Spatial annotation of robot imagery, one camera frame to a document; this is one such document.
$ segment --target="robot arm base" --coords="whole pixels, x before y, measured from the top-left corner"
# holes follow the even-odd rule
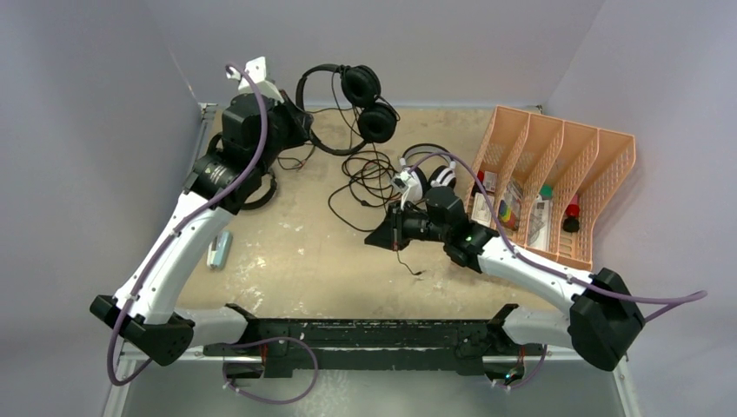
[[[90,305],[90,312],[113,328],[120,308],[112,296],[98,295]],[[194,326],[193,321],[185,320],[178,314],[172,314],[165,324],[143,324],[143,321],[125,317],[120,336],[165,367],[189,348],[195,334]]]
[[[602,268],[593,276],[593,285],[615,293],[630,295],[619,274]],[[573,348],[586,362],[612,371],[645,327],[640,308],[631,301],[599,295],[587,289],[574,297],[569,310]]]

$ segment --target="small white object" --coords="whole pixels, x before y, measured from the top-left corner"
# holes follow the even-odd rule
[[[266,57],[259,56],[256,59],[252,59],[246,63],[246,73],[249,75],[251,80],[256,84],[258,89],[261,91],[263,96],[273,98],[279,103],[283,103],[284,99],[279,89],[267,79],[269,76],[266,69]],[[241,73],[235,69],[229,69],[225,71],[225,76],[230,80],[238,81],[238,93],[249,94],[253,93],[249,83],[243,79]]]
[[[228,230],[223,230],[217,235],[208,248],[206,261],[208,268],[223,269],[225,267],[232,241],[233,234]]]
[[[403,169],[392,178],[392,187],[402,194],[402,199],[410,202],[418,202],[422,199],[422,187],[415,175]]]

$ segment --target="tangled cable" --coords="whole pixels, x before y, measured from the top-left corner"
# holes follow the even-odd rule
[[[328,197],[328,208],[335,217],[351,228],[364,233],[373,232],[372,228],[359,228],[339,215],[333,208],[332,201],[338,193],[348,189],[354,200],[363,207],[373,209],[383,207],[386,211],[387,203],[400,196],[391,185],[391,179],[397,172],[391,163],[391,159],[387,154],[376,150],[376,147],[374,147],[372,150],[362,150],[346,158],[341,164],[341,171],[348,177],[349,181],[346,185],[333,191]],[[376,202],[370,202],[357,194],[356,191],[360,189],[368,193],[369,198],[376,199]]]

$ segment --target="small box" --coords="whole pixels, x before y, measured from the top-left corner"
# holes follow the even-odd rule
[[[233,234],[228,230],[223,230],[215,240],[210,243],[207,253],[208,268],[221,270],[225,268],[225,261],[228,259],[230,251],[230,243],[233,241]]]
[[[493,194],[496,191],[496,173],[484,171],[484,188],[488,193]]]
[[[511,230],[520,228],[520,212],[522,207],[522,188],[514,181],[510,180],[504,196],[499,204],[499,222]]]
[[[550,239],[550,200],[538,200],[530,214],[528,248],[548,250]]]
[[[488,198],[494,205],[494,197],[490,195]],[[474,196],[474,211],[471,212],[471,220],[486,227],[491,226],[491,209],[487,206],[482,193],[476,193]]]

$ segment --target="black mounting bar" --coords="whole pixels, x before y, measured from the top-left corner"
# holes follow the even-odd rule
[[[504,375],[500,377],[483,358],[515,357],[520,353],[520,346],[504,334],[503,321],[498,320],[269,319],[257,318],[235,305],[229,307],[241,311],[249,322],[238,344],[276,336],[300,339],[315,352],[320,369],[444,370],[503,379]],[[531,355],[542,351],[537,344],[525,348]],[[204,354],[227,357],[261,353],[258,347],[210,345]],[[263,376],[289,378],[295,369],[312,367],[308,353],[295,343],[270,343]],[[237,365],[232,372],[234,377],[249,373]]]

